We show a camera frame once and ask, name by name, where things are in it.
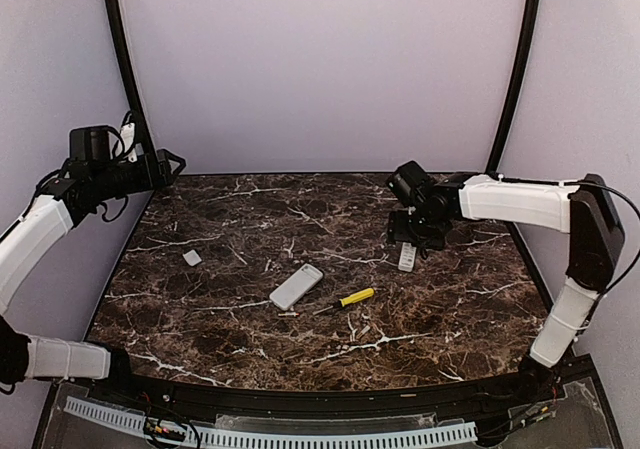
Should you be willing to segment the yellow handled screwdriver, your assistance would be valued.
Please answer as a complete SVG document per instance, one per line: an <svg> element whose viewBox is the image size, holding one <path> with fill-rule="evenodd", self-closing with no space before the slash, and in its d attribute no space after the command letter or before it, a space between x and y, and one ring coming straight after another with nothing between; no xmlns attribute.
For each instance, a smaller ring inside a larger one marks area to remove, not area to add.
<svg viewBox="0 0 640 449"><path fill-rule="evenodd" d="M375 290L373 288L367 288L367 289L363 289L360 290L358 292L355 292L353 294L350 294L349 296L346 296L344 298L338 299L336 302L332 303L331 305L329 305L328 307L325 307L323 309L319 309L315 312L313 312L313 315L320 315L323 314L329 310L333 310L333 309L343 309L346 306L352 305L352 304L356 304L359 302L362 302L364 300L367 300L369 298L372 298L375 294Z"/></svg>

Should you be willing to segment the white battery cover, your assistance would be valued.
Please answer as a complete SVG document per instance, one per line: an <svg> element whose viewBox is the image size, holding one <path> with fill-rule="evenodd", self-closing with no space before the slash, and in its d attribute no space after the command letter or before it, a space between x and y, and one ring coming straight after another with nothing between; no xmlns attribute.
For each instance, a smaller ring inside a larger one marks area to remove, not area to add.
<svg viewBox="0 0 640 449"><path fill-rule="evenodd" d="M202 262L202 259L196 250L190 250L184 253L183 258L190 267L195 267Z"/></svg>

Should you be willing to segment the large white remote control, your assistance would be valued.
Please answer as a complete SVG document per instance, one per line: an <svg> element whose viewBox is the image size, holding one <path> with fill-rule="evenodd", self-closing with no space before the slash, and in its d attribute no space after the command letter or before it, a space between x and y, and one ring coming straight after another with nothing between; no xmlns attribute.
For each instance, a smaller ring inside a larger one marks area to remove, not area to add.
<svg viewBox="0 0 640 449"><path fill-rule="evenodd" d="M311 264L302 265L269 295L276 307L287 311L324 277L324 273Z"/></svg>

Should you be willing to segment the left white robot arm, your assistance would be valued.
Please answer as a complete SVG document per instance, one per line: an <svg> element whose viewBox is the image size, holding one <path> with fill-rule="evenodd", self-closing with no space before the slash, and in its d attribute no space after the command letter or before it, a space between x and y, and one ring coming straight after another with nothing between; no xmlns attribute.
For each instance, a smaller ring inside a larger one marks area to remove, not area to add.
<svg viewBox="0 0 640 449"><path fill-rule="evenodd" d="M76 128L69 133L69 156L36 186L25 211L1 236L1 309L46 253L111 199L171 185L185 169L184 158L155 148L146 129L132 123ZM120 405L141 396L123 349L19 333L1 323L1 391L36 380L101 380Z"/></svg>

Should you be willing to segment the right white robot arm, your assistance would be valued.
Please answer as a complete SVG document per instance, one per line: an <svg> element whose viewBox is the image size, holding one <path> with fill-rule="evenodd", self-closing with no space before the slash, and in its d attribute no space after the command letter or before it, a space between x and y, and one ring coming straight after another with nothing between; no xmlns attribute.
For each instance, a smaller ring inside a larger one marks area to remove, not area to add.
<svg viewBox="0 0 640 449"><path fill-rule="evenodd" d="M422 253L443 250L459 220L495 220L568 235L564 284L529 349L528 358L535 364L510 382L517 401L534 401L549 385L544 367L558 364L588 327L599 303L626 276L616 271L625 244L613 202L618 191L597 174L544 181L458 172L437 181L415 161L399 166L386 186L402 205L389 215L388 242L408 243Z"/></svg>

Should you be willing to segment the small white remote control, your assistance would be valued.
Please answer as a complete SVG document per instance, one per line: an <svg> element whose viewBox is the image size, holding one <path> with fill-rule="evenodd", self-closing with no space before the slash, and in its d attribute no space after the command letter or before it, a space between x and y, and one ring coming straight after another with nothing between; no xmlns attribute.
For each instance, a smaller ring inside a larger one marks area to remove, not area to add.
<svg viewBox="0 0 640 449"><path fill-rule="evenodd" d="M402 272L412 272L415 266L417 248L409 242L403 242L397 264L397 268Z"/></svg>

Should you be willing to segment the left black frame post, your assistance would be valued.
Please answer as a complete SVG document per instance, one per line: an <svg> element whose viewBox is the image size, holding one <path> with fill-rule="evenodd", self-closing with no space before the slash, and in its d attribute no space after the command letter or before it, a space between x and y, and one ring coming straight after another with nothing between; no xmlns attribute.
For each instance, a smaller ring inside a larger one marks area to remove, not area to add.
<svg viewBox="0 0 640 449"><path fill-rule="evenodd" d="M140 144L147 152L154 153L154 145L144 115L142 101L129 54L119 0L104 0L104 4L128 107L137 117L138 124L136 127L139 129L139 136L141 137Z"/></svg>

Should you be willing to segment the black frame post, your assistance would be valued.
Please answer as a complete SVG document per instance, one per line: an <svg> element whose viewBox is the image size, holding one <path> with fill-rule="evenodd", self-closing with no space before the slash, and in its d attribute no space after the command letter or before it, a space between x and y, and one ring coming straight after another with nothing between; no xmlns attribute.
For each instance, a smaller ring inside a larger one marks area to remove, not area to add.
<svg viewBox="0 0 640 449"><path fill-rule="evenodd" d="M485 166L486 172L495 172L499 169L500 162L506 149L528 65L539 4L540 0L524 1L513 66L496 133Z"/></svg>
<svg viewBox="0 0 640 449"><path fill-rule="evenodd" d="M141 137L140 144L147 152L154 153L154 145L144 115L142 101L129 54L119 0L104 0L104 4L128 107L137 117L138 124L136 127L139 129L139 136Z"/></svg>

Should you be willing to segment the black front rail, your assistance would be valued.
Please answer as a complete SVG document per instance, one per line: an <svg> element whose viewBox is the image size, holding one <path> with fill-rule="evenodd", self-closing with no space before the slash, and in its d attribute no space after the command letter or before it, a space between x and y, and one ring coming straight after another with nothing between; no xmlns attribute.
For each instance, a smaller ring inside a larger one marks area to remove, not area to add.
<svg viewBox="0 0 640 449"><path fill-rule="evenodd" d="M218 415L330 419L434 413L441 418L483 418L551 397L553 383L561 376L561 366L527 366L515 373L466 382L333 392L231 389L139 375L120 386L109 381L83 381L81 385L88 389L89 396L99 400L140 409L150 405L155 412L173 411L202 421Z"/></svg>

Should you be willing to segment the right black frame post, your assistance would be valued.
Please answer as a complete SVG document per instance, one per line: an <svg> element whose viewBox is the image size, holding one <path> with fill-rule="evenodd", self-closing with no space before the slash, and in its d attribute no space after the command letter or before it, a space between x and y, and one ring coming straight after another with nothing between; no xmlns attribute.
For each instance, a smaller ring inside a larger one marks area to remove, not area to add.
<svg viewBox="0 0 640 449"><path fill-rule="evenodd" d="M499 169L500 162L506 149L528 65L539 4L540 0L524 1L513 66L496 133L485 166L486 172L495 172Z"/></svg>

